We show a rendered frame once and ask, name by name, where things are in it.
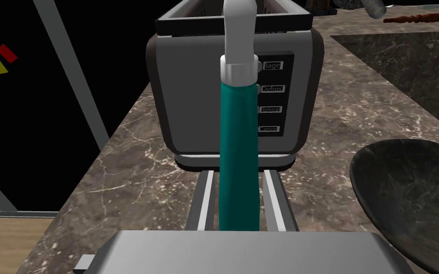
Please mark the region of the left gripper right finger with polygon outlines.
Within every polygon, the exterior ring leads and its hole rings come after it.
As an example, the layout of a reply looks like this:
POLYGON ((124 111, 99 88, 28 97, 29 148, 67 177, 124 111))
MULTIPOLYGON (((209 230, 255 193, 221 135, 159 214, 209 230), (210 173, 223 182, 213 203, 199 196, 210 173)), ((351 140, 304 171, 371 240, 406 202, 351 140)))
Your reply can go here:
POLYGON ((263 202, 267 231, 299 231, 280 173, 263 171, 263 202))

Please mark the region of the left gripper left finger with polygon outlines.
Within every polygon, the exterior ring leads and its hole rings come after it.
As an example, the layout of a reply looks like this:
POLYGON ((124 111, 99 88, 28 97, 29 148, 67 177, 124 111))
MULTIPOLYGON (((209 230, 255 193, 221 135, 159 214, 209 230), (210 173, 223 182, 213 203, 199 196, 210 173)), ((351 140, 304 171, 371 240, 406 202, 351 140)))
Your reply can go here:
POLYGON ((214 171, 200 172, 185 224, 185 230, 214 230, 215 199, 214 171))

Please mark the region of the teal handled white utensil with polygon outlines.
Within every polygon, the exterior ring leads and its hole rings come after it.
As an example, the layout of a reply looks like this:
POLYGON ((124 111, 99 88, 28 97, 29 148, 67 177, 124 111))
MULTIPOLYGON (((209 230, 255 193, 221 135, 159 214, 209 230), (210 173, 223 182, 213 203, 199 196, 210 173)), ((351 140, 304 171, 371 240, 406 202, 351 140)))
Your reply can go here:
POLYGON ((258 231, 256 0, 224 0, 220 58, 219 230, 258 231))

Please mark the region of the grey toaster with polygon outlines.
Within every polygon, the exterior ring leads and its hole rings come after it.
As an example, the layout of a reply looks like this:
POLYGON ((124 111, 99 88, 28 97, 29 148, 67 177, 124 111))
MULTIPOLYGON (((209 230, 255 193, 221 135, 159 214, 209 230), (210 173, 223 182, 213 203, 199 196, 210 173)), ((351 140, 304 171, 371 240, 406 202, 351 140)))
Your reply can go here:
MULTIPOLYGON (((259 170, 284 171, 306 143, 324 58, 313 14, 256 0, 259 170)), ((185 171, 219 170, 223 0, 182 0, 156 20, 146 62, 164 142, 185 171)))

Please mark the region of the dark marble bowl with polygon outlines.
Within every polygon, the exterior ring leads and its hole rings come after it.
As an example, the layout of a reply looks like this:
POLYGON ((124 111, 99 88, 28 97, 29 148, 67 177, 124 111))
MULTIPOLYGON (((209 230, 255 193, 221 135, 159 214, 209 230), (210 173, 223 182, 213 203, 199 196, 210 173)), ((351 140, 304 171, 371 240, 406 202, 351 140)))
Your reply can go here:
POLYGON ((439 143, 388 139, 356 152, 349 176, 369 220, 407 259, 439 274, 439 143))

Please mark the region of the grey cylinder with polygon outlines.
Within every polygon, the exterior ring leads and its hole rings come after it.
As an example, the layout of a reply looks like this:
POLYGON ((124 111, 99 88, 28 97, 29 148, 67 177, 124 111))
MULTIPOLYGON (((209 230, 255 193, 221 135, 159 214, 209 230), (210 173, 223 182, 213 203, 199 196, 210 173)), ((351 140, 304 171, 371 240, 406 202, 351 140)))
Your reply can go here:
POLYGON ((386 12, 386 6, 383 0, 360 0, 366 13, 373 19, 382 18, 386 12))

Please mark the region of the brown wooden rolling pin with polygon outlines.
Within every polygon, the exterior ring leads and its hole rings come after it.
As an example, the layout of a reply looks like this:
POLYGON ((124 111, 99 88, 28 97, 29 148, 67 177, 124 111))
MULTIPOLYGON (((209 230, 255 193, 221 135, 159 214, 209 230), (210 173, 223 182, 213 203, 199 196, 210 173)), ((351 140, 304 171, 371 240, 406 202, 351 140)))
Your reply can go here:
POLYGON ((418 14, 411 16, 400 16, 396 18, 385 18, 384 23, 432 23, 439 22, 439 13, 418 14))

